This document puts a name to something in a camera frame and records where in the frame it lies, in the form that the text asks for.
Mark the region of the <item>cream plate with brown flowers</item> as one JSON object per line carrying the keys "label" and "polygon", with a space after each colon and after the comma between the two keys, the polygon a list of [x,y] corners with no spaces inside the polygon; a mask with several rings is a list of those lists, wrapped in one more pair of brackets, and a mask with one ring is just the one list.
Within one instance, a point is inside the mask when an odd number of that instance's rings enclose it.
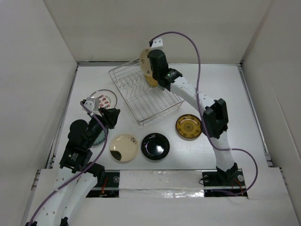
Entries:
{"label": "cream plate with brown flowers", "polygon": [[152,77],[152,69],[151,64],[148,58],[148,53],[150,52],[150,48],[145,48],[139,56],[140,68],[145,76]]}

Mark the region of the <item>white plate with red characters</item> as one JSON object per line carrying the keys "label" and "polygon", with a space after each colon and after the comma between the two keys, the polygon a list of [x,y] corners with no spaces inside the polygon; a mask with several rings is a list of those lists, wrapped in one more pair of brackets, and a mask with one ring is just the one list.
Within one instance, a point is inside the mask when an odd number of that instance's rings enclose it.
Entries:
{"label": "white plate with red characters", "polygon": [[111,109],[115,108],[118,102],[117,95],[109,89],[100,89],[90,95],[91,98],[99,100],[99,107]]}

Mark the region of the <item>bamboo pattern round plate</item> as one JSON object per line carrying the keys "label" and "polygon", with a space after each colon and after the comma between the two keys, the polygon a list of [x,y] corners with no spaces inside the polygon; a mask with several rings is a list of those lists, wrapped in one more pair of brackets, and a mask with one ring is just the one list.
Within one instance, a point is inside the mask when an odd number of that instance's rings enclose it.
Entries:
{"label": "bamboo pattern round plate", "polygon": [[145,79],[147,81],[147,83],[151,86],[151,87],[157,87],[158,86],[158,82],[150,75],[145,75]]}

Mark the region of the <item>glossy black plate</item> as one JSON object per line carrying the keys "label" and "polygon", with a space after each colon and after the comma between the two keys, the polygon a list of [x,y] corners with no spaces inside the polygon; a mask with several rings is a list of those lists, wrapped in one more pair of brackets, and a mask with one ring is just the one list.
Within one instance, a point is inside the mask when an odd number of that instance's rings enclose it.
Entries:
{"label": "glossy black plate", "polygon": [[141,151],[147,159],[160,161],[169,154],[170,143],[164,135],[160,133],[150,133],[143,138]]}

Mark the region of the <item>yellow brown patterned plate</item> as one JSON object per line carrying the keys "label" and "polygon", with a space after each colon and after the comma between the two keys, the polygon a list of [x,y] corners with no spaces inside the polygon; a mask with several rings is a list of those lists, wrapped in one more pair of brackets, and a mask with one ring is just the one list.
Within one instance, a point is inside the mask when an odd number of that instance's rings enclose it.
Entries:
{"label": "yellow brown patterned plate", "polygon": [[193,114],[181,115],[175,123],[175,129],[185,139],[196,139],[203,132],[201,120]]}

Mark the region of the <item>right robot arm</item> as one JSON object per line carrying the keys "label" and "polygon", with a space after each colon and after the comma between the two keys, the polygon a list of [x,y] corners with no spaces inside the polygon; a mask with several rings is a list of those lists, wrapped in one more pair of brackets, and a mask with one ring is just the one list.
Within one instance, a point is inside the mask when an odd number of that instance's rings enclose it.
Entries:
{"label": "right robot arm", "polygon": [[198,85],[192,85],[179,71],[168,66],[162,50],[151,50],[147,57],[152,77],[159,86],[178,95],[200,113],[203,131],[216,157],[216,185],[229,186],[238,172],[238,166],[232,157],[227,138],[229,118],[226,102],[222,98],[215,100],[198,91]]}

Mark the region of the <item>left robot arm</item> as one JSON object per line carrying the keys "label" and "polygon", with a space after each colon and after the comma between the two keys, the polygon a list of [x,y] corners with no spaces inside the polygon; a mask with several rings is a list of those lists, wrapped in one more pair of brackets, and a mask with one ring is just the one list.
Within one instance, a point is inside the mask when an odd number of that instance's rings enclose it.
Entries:
{"label": "left robot arm", "polygon": [[107,131],[115,127],[120,110],[100,108],[87,113],[90,122],[76,120],[70,125],[54,188],[35,210],[28,226],[70,225],[90,190],[106,182],[105,167],[90,160],[90,149],[102,132],[107,136]]}

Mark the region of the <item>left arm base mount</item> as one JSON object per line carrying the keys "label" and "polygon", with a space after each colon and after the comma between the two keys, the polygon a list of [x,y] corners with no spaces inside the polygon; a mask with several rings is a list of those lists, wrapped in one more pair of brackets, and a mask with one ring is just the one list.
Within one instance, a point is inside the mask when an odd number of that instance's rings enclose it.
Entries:
{"label": "left arm base mount", "polygon": [[106,171],[101,184],[97,184],[87,194],[87,198],[118,198],[120,171]]}

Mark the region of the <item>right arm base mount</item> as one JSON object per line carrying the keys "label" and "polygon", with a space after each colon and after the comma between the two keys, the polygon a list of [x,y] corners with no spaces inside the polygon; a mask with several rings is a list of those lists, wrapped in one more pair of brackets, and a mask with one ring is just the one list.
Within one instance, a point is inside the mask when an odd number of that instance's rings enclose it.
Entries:
{"label": "right arm base mount", "polygon": [[202,171],[199,183],[203,185],[205,197],[227,197],[246,190],[244,175],[241,169],[229,181],[222,182],[216,170]]}

